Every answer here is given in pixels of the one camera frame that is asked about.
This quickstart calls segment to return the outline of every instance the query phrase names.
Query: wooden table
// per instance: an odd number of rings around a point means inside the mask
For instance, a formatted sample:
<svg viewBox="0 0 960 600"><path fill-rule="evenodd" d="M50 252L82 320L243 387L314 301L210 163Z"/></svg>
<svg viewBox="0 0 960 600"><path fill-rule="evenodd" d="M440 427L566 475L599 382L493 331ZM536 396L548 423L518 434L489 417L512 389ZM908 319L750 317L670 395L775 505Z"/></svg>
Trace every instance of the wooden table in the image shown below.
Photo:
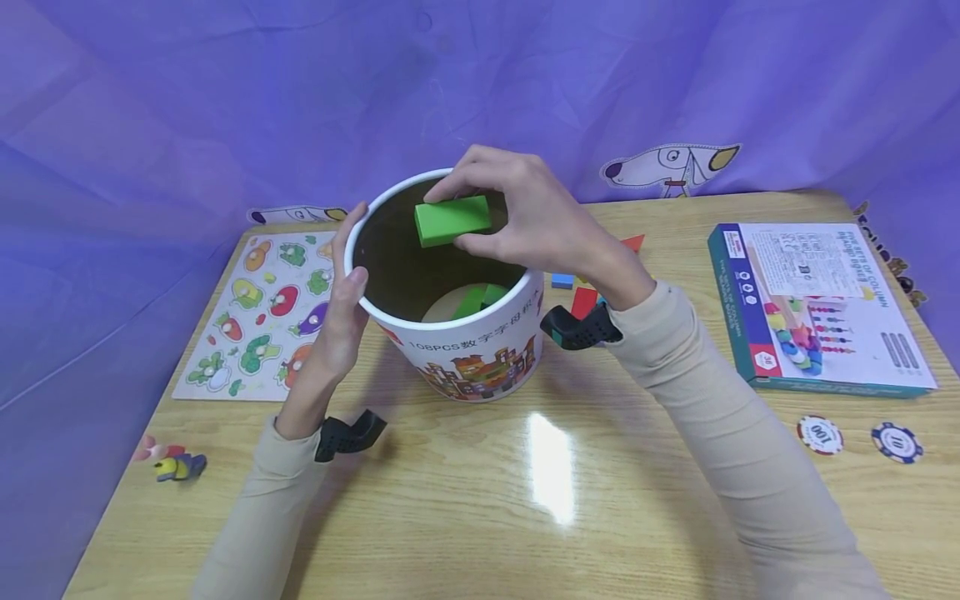
<svg viewBox="0 0 960 600"><path fill-rule="evenodd" d="M813 193L596 204L590 211L621 238L646 233L643 260L655 276L685 288L728 357L707 252L713 226L852 219L841 199ZM547 289L548 306L569 306L570 292ZM893 595L955 598L960 383L897 296L939 392L918 401L762 395L785 425L812 412L843 429L843 453L811 458ZM390 427L367 454L334 463L285 597L753 596L732 529L663 410L604 350L544 345L542 364L517 393L467 405L432 392L371 324L330 412L342 416L363 404ZM160 485L148 466L128 468L69 598L187 597L240 491L264 419L278 409L174 401L172 389L149 431L205 453L210 466L192 485ZM876 451L870 430L881 420L913 429L926 450L918 464L902 466Z"/></svg>

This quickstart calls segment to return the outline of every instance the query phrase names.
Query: beige sleeve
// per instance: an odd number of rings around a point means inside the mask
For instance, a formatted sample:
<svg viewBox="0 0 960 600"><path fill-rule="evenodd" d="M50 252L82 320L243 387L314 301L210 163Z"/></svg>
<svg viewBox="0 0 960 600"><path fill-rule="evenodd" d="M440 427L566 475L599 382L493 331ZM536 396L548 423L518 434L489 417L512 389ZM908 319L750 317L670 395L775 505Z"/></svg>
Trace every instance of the beige sleeve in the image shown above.
<svg viewBox="0 0 960 600"><path fill-rule="evenodd" d="M888 598L807 451L717 351L679 288L611 311L607 344L670 415L750 556L763 598Z"/></svg>
<svg viewBox="0 0 960 600"><path fill-rule="evenodd" d="M253 468L193 587L203 600L272 600L286 584L303 517L326 474L313 461L320 431L285 440L270 417Z"/></svg>

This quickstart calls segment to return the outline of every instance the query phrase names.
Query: red block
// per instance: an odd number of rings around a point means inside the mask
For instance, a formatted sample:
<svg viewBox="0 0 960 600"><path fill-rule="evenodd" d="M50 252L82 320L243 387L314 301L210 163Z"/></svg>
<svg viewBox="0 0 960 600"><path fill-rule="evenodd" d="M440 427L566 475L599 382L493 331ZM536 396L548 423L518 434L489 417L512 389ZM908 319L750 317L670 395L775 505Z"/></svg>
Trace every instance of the red block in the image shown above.
<svg viewBox="0 0 960 600"><path fill-rule="evenodd" d="M634 237L627 238L625 240L620 240L624 246L629 248L634 252L640 252L640 246L643 246L643 236L635 235Z"/></svg>
<svg viewBox="0 0 960 600"><path fill-rule="evenodd" d="M596 290L578 287L577 291L573 293L573 307L570 308L570 314L582 320L597 305L599 297L600 294Z"/></svg>

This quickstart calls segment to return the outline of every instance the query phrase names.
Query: purple backdrop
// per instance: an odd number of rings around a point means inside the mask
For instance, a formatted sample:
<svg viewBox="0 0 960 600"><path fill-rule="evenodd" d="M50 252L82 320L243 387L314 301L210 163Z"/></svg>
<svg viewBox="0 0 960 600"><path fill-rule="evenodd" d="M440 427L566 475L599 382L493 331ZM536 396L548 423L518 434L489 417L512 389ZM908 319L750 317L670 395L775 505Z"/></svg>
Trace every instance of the purple backdrop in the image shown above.
<svg viewBox="0 0 960 600"><path fill-rule="evenodd" d="M956 364L958 7L0 0L2 595L60 597L248 210L349 208L471 142L583 202L868 201Z"/></svg>

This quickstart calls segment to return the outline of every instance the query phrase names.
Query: cartoon dog sticker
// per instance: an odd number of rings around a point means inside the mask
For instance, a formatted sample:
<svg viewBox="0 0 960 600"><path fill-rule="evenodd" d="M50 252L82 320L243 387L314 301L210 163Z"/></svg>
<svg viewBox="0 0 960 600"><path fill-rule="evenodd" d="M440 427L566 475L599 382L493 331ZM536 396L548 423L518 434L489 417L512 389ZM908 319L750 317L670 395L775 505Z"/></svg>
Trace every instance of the cartoon dog sticker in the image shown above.
<svg viewBox="0 0 960 600"><path fill-rule="evenodd" d="M661 184L661 198L689 196L692 188L703 185L725 169L740 152L740 146L657 146L630 158L611 160L600 169L600 177L611 187Z"/></svg>
<svg viewBox="0 0 960 600"><path fill-rule="evenodd" d="M247 218L259 225L277 223L337 223L347 218L342 208L320 208L319 206L281 206L280 208L254 208L247 212Z"/></svg>

